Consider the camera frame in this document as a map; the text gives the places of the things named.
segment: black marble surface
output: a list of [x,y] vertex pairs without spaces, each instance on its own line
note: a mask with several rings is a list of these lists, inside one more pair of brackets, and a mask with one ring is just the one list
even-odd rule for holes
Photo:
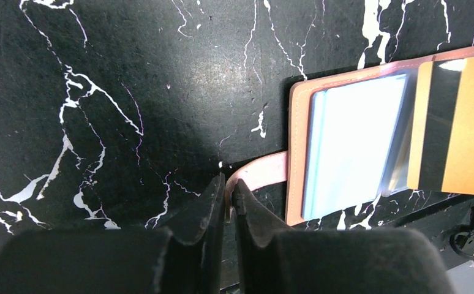
[[[295,81],[471,45],[474,1],[0,1],[0,247],[159,226],[221,168],[287,149]],[[283,216],[285,184],[257,195]],[[299,227],[375,227],[448,197],[406,191]]]

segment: black cable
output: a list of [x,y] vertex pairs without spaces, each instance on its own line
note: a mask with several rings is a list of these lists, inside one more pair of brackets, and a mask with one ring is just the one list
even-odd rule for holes
[[457,253],[457,255],[460,255],[460,256],[462,256],[462,257],[464,257],[464,258],[467,258],[467,259],[469,259],[469,260],[473,260],[473,261],[474,261],[474,256],[473,256],[473,255],[465,253],[465,252],[462,251],[462,249],[459,248],[459,246],[457,245],[456,238],[457,238],[457,236],[458,236],[460,233],[468,233],[468,235],[471,235],[470,226],[468,226],[468,225],[460,225],[460,226],[457,226],[457,227],[455,228],[455,230],[453,231],[452,235],[450,235],[450,246],[451,246],[451,248],[453,249],[453,251],[455,251],[455,253]]

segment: card holder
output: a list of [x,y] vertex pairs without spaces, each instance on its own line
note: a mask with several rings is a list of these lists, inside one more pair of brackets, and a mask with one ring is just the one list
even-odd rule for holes
[[313,95],[303,218],[407,189],[397,177],[408,169],[415,88],[416,71],[400,70]]
[[286,223],[296,225],[308,221],[302,218],[302,207],[306,177],[310,99],[314,93],[359,81],[385,77],[402,70],[417,70],[422,63],[427,61],[443,61],[472,56],[474,56],[474,47],[468,47],[295,84],[290,91],[288,150],[256,159],[231,175],[225,187],[227,219],[231,214],[231,193],[237,180],[243,179],[250,190],[287,180]]

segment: light blue card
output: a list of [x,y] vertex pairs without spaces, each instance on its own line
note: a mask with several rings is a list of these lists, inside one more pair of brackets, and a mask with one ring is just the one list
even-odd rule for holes
[[315,219],[378,194],[407,75],[317,92],[312,98],[302,217]]

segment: pink strap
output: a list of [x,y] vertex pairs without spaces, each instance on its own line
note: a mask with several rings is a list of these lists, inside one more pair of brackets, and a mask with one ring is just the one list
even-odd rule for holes
[[251,191],[287,181],[287,151],[270,154],[239,168],[226,182],[224,199],[226,220],[230,220],[231,194],[238,179],[242,179]]

